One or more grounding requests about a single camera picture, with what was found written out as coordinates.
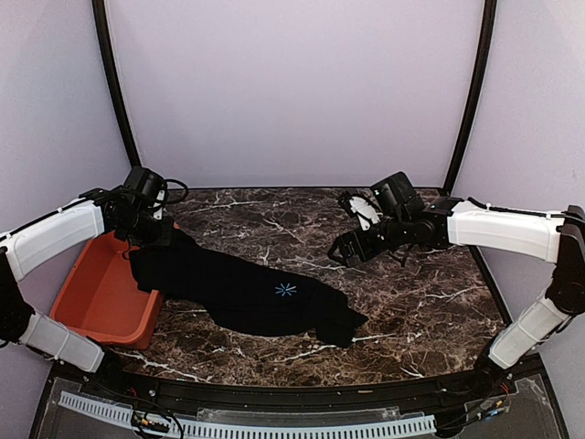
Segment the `black t-shirt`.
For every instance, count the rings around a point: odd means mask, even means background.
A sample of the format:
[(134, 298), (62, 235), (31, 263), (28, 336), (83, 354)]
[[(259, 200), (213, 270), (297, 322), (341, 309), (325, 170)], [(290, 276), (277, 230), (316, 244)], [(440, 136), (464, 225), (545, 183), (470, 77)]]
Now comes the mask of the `black t-shirt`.
[(328, 284), (205, 249), (179, 229), (169, 245), (132, 250), (129, 261), (140, 290), (200, 304), (216, 325), (239, 333), (281, 337), (314, 330), (319, 341), (349, 348), (367, 322)]

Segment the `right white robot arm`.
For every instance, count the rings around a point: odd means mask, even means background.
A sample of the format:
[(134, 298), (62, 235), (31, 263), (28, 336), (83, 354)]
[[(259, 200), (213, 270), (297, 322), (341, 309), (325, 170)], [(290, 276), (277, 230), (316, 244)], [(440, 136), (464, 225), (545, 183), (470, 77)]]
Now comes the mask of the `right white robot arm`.
[(550, 285), (516, 322), (503, 330), (466, 378), (476, 397), (488, 395), (529, 350), (584, 312), (584, 211), (529, 211), (495, 207), (474, 198), (425, 202), (399, 171), (371, 186), (373, 198), (344, 192), (340, 207), (359, 225), (338, 236), (328, 252), (344, 266), (382, 252), (415, 246), (486, 247), (554, 264)]

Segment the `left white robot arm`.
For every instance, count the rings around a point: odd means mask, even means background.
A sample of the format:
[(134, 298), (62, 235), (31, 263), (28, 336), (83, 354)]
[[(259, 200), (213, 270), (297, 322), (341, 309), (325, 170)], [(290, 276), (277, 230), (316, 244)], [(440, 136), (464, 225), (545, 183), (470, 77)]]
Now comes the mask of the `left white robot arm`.
[(103, 363), (106, 353), (101, 345), (36, 310), (24, 299), (19, 283), (64, 251), (109, 232), (139, 247), (169, 244), (173, 221), (165, 208), (171, 202), (172, 182), (135, 166), (118, 187), (96, 187), (2, 233), (1, 344), (23, 345), (47, 359), (69, 363), (93, 374), (94, 385), (110, 399), (122, 398), (129, 390), (128, 377)]

